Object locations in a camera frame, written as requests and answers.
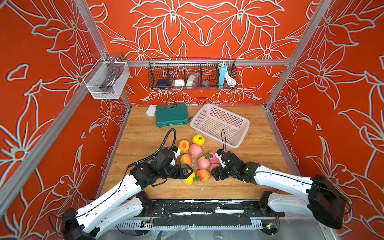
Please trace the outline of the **yellow orange peach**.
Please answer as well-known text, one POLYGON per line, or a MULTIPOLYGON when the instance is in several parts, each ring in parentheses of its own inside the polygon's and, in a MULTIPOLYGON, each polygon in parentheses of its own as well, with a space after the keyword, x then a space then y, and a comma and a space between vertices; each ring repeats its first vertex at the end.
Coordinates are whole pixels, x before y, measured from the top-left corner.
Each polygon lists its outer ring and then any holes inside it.
POLYGON ((180 164, 181 165, 184 165, 184 164, 187 164, 189 166, 192 165, 192 157, 190 154, 183 154, 181 157, 180 157, 180 164))

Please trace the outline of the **orange red peach front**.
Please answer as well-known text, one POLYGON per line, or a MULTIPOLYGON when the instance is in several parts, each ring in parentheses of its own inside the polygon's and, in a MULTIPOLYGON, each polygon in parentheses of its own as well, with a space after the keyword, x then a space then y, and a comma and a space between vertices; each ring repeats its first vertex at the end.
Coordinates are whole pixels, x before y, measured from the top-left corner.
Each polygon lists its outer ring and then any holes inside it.
POLYGON ((198 181, 203 183, 206 182, 210 178, 211 174, 206 169, 200 169, 196 173, 196 177, 198 178, 198 181))

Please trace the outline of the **pink peach with leaf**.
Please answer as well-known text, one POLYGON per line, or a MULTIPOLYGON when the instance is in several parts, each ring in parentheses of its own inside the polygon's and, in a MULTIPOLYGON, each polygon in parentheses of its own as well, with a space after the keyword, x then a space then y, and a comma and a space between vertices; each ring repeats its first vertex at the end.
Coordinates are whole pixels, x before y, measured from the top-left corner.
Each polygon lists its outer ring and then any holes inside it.
POLYGON ((197 166, 199 169, 208 169, 211 166, 211 162, 205 157, 200 157, 197 161, 197 166))

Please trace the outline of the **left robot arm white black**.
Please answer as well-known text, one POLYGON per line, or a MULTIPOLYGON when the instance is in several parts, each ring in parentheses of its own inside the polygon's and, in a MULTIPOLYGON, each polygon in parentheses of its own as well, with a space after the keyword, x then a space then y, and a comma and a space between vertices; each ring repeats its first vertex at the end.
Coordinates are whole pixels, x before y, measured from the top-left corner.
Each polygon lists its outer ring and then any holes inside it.
POLYGON ((134 163, 129 173, 112 189, 88 205, 66 210, 62 215, 62 235, 66 240, 97 240, 121 222, 153 213, 153 201, 144 189, 157 180, 186 180, 193 173, 188 164, 179 164, 177 147, 158 150, 134 163))

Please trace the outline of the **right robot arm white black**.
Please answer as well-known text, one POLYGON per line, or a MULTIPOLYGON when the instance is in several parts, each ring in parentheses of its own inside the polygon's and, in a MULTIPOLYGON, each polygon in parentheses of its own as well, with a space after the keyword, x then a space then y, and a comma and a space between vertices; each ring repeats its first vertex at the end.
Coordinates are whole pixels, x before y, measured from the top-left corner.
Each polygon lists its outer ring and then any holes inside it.
POLYGON ((347 200, 328 178, 322 175, 313 178, 294 176, 259 163, 244 163, 234 153, 222 149, 217 150, 214 157, 221 164, 212 170, 216 181, 234 178, 284 192, 283 195, 264 192, 259 201, 260 209, 307 215, 329 228, 342 228, 347 200))

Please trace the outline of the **white plastic perforated basket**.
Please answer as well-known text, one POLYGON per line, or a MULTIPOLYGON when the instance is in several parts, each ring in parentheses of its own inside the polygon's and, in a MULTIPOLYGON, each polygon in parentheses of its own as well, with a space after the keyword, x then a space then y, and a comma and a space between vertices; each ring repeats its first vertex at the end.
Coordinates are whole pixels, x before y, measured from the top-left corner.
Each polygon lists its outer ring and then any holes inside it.
POLYGON ((193 116, 190 125, 204 138, 235 149, 247 135, 250 121, 221 107, 206 104, 193 116))

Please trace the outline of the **metal tongs in basket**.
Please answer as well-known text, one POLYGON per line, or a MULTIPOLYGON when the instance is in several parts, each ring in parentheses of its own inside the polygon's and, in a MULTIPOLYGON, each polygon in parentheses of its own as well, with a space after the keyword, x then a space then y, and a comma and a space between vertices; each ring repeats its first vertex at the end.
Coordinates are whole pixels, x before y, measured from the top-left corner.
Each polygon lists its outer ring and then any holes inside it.
POLYGON ((116 65, 116 63, 123 60, 123 54, 121 52, 116 52, 110 55, 109 60, 107 77, 100 87, 100 90, 104 93, 107 92, 109 87, 112 87, 115 84, 116 80, 121 76, 124 70, 123 65, 116 65))

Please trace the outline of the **yellow peach front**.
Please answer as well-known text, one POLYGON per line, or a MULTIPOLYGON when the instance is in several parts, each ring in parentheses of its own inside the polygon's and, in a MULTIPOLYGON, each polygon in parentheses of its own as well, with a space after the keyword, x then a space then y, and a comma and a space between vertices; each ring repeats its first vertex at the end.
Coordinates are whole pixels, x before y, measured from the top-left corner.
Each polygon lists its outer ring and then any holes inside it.
POLYGON ((188 186, 192 185, 195 181, 194 178, 196 177, 195 172, 193 172, 187 179, 182 180, 182 182, 188 186))

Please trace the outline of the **yellow peach red spot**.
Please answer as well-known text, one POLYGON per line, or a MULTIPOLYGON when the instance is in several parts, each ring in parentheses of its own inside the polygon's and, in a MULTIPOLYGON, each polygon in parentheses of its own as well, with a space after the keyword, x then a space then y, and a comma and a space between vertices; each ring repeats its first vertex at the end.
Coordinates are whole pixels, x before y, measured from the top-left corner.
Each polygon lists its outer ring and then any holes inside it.
POLYGON ((190 143, 187 140, 181 140, 179 142, 178 148, 181 152, 185 153, 189 151, 190 143))

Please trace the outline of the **yellow peach back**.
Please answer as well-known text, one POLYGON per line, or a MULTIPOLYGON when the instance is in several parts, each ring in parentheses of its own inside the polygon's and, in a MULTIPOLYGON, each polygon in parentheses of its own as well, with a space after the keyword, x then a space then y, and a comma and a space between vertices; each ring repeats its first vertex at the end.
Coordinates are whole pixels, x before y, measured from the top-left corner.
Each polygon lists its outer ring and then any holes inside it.
POLYGON ((205 143, 205 138, 200 134, 194 135, 193 143, 196 145, 202 146, 205 143))

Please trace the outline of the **small white box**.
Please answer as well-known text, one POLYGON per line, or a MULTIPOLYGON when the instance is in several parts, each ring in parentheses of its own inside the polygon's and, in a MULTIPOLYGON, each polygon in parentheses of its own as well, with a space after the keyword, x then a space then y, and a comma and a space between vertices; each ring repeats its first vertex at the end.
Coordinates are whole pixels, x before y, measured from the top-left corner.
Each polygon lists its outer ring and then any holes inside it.
POLYGON ((154 117, 156 114, 157 105, 150 105, 146 111, 146 115, 154 117))

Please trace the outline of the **clear plastic bag packet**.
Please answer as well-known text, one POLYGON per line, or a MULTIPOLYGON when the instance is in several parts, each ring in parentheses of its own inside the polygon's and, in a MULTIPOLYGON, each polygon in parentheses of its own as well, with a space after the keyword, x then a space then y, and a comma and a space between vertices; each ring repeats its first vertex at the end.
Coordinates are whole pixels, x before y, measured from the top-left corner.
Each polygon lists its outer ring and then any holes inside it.
POLYGON ((200 77, 200 75, 198 73, 191 74, 187 80, 186 89, 187 90, 194 89, 199 82, 199 77, 200 77))

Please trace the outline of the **dark round container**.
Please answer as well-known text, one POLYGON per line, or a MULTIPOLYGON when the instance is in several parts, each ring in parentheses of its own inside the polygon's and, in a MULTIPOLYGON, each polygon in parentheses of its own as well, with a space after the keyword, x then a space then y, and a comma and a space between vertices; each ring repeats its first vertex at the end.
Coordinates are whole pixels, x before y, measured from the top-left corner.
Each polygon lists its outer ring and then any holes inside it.
POLYGON ((169 83, 166 79, 158 80, 156 85, 157 85, 157 88, 161 90, 167 89, 169 87, 169 83))

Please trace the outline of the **light blue box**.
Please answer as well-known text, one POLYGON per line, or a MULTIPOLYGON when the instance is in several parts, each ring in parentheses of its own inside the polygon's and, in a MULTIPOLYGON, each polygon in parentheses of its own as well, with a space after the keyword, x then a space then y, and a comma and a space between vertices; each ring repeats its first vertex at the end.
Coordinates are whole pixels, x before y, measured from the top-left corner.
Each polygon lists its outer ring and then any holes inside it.
POLYGON ((218 66, 220 67, 218 89, 222 89, 225 85, 225 76, 227 72, 227 66, 225 63, 221 63, 218 66))

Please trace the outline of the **white mesh wall basket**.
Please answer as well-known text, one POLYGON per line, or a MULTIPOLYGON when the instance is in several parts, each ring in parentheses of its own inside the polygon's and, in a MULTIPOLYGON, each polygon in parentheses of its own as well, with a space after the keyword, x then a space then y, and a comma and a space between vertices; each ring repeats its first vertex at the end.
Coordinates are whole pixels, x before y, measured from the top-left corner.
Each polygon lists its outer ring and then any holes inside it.
POLYGON ((130 75, 128 63, 111 64, 101 57, 83 82, 94 99, 117 100, 123 93, 130 75))

